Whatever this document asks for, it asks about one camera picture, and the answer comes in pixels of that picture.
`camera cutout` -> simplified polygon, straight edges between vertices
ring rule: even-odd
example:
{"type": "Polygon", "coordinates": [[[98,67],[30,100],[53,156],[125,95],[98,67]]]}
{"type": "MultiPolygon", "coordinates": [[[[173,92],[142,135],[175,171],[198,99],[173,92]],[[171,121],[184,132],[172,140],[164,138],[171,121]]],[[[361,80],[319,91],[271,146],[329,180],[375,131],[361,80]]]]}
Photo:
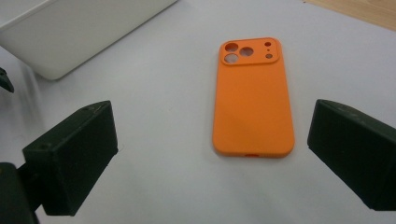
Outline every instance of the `camera cutout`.
{"type": "Polygon", "coordinates": [[[225,46],[225,50],[227,50],[228,52],[235,52],[238,50],[238,45],[235,43],[230,43],[225,46]]]}
{"type": "Polygon", "coordinates": [[[241,50],[239,50],[239,54],[245,57],[248,57],[250,55],[252,55],[254,52],[254,50],[250,47],[244,47],[241,50]]]}
{"type": "Polygon", "coordinates": [[[238,61],[238,55],[236,55],[236,54],[227,54],[224,57],[224,61],[226,63],[236,63],[236,61],[238,61]]]}

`white box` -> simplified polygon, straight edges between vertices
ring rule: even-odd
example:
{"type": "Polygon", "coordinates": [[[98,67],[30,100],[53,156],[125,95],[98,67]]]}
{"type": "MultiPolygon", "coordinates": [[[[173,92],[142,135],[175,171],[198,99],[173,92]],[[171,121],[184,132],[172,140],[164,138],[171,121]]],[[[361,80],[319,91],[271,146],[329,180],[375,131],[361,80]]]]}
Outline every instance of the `white box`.
{"type": "Polygon", "coordinates": [[[56,79],[176,0],[0,0],[0,46],[56,79]]]}

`white table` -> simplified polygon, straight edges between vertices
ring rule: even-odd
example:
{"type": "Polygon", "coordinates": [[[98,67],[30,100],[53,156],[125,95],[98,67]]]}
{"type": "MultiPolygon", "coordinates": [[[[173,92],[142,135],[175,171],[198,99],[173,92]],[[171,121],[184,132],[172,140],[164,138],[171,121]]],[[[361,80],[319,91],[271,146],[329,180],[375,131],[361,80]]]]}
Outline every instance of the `white table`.
{"type": "Polygon", "coordinates": [[[58,81],[0,49],[16,92],[0,90],[0,158],[71,113],[111,100],[120,152],[75,217],[41,223],[394,223],[311,150],[315,101],[351,105],[396,127],[396,33],[301,1],[179,0],[58,81]],[[284,159],[225,158],[211,143],[218,49],[283,44],[296,145],[284,159]]]}

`phone case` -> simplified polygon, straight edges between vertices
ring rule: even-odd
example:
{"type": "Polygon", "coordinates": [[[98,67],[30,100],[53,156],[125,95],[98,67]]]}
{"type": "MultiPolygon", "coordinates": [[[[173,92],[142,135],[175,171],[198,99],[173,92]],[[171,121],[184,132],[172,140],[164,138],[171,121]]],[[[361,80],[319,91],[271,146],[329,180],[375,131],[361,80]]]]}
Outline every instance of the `phone case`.
{"type": "Polygon", "coordinates": [[[213,144],[226,156],[287,156],[294,146],[280,42],[234,40],[219,50],[213,144]]]}

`silicone phone case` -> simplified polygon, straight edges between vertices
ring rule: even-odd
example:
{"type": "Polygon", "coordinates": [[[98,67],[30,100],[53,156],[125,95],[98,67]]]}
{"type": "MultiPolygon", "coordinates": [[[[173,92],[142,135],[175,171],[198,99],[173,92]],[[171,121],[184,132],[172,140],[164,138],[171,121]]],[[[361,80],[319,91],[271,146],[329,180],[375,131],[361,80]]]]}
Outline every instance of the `silicone phone case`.
{"type": "Polygon", "coordinates": [[[278,40],[234,40],[220,47],[213,144],[226,156],[279,158],[292,151],[294,133],[278,40]]]}

